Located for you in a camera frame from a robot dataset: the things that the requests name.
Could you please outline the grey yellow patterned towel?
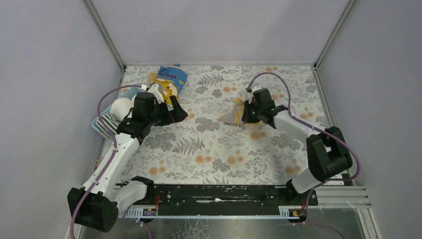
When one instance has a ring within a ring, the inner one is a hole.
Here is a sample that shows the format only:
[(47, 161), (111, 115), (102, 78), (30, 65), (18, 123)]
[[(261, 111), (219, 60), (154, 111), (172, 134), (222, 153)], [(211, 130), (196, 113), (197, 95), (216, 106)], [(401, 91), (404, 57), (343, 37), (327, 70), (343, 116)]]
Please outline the grey yellow patterned towel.
[(245, 101), (241, 98), (237, 98), (234, 101), (234, 105), (231, 111), (223, 113), (217, 117), (217, 120), (223, 123), (230, 124), (246, 124), (246, 125), (263, 125), (262, 121), (257, 123), (245, 123), (242, 120), (244, 114)]

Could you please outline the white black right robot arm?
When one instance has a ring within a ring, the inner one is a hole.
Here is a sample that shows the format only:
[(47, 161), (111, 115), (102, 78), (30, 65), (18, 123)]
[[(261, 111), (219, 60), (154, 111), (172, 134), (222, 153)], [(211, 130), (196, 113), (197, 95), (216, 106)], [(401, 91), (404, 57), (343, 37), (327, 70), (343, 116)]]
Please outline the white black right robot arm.
[(352, 167), (352, 158), (339, 128), (321, 129), (293, 116), (289, 107), (276, 106), (265, 88), (247, 88), (247, 92), (250, 98), (244, 103), (244, 123), (261, 121), (295, 136), (306, 147), (308, 167), (287, 182), (291, 194), (305, 193)]

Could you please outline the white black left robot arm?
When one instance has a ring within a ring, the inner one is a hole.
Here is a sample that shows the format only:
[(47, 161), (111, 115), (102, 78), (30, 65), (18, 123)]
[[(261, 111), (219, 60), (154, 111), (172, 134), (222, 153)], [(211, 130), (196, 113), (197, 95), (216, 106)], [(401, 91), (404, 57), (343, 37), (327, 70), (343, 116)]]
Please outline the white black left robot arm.
[(171, 110), (157, 96), (151, 92), (140, 92), (135, 96), (134, 105), (123, 114), (124, 118), (116, 129), (107, 159), (81, 188), (69, 191), (70, 228), (79, 224), (106, 233), (114, 227), (119, 213), (132, 204), (155, 200), (154, 182), (145, 177), (136, 176), (119, 189), (115, 189), (115, 185), (123, 167), (152, 127), (178, 123), (188, 116), (176, 96), (170, 96)]

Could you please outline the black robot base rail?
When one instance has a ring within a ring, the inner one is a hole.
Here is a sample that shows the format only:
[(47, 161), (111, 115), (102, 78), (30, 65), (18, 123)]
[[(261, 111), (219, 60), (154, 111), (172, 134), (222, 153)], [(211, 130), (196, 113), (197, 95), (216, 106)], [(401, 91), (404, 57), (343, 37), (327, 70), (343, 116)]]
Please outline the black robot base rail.
[(205, 213), (275, 212), (277, 207), (295, 210), (317, 206), (316, 193), (293, 195), (284, 185), (173, 185), (156, 184), (152, 196), (131, 207), (164, 208), (171, 215)]

